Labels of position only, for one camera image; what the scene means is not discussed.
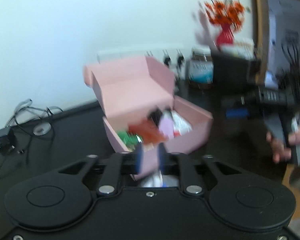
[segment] hand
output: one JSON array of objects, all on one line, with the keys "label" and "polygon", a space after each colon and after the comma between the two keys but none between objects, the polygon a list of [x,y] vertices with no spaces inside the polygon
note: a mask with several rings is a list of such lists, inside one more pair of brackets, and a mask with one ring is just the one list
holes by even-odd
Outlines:
[{"label": "hand", "polygon": [[[270,143],[273,150],[273,161],[279,163],[280,161],[287,161],[291,159],[291,149],[285,148],[282,141],[273,138],[271,133],[268,132],[266,136],[267,142]],[[300,144],[300,130],[296,133],[289,135],[289,144],[295,145]]]}]

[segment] jar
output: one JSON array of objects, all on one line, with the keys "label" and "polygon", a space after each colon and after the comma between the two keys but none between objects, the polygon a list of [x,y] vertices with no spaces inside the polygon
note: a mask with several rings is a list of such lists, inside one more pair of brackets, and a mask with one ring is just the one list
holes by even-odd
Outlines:
[{"label": "jar", "polygon": [[197,89],[209,89],[212,87],[213,62],[209,47],[192,49],[188,73],[190,87]]}]

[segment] pink cardboard box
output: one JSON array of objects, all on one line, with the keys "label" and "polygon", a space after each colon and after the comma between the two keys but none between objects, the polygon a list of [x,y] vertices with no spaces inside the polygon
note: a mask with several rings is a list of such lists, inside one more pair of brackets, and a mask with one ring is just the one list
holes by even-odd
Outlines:
[{"label": "pink cardboard box", "polygon": [[[168,152],[190,153],[208,141],[212,114],[174,96],[174,73],[153,57],[130,57],[83,68],[84,82],[93,88],[105,113],[103,122],[116,152],[128,151],[116,131],[127,130],[156,107],[173,108],[192,125],[192,131],[165,142]],[[140,179],[158,168],[157,146],[144,152]]]}]

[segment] box flap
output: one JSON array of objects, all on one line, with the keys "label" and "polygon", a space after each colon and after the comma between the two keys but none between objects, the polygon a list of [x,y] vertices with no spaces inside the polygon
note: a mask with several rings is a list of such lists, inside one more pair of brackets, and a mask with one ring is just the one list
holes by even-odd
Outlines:
[{"label": "box flap", "polygon": [[174,73],[152,57],[130,57],[84,67],[85,83],[92,87],[109,117],[171,102]]}]

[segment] table surface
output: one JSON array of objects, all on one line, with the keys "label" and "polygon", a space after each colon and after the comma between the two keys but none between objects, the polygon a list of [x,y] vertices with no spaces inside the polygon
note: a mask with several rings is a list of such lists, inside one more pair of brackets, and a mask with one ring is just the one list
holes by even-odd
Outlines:
[{"label": "table surface", "polygon": [[[214,117],[208,143],[191,153],[192,158],[214,155],[221,161],[264,177],[282,180],[286,165],[272,163],[271,149],[265,143],[265,134],[261,134],[259,141],[255,142],[245,128],[238,131],[238,126],[244,125],[225,120],[218,90],[192,90],[185,83],[180,88],[176,94],[210,111]],[[0,169],[0,234],[11,228],[3,204],[4,195],[10,187],[75,162],[88,154],[108,158],[114,152],[106,137],[103,115],[97,102],[57,114],[53,120],[55,138],[52,142],[33,138],[28,154],[18,155],[15,151],[8,155],[0,154],[0,165],[4,162]],[[26,128],[31,131],[35,124],[32,122]],[[18,139],[16,148],[22,149],[28,144],[29,136],[18,127],[14,127],[14,131]]]}]

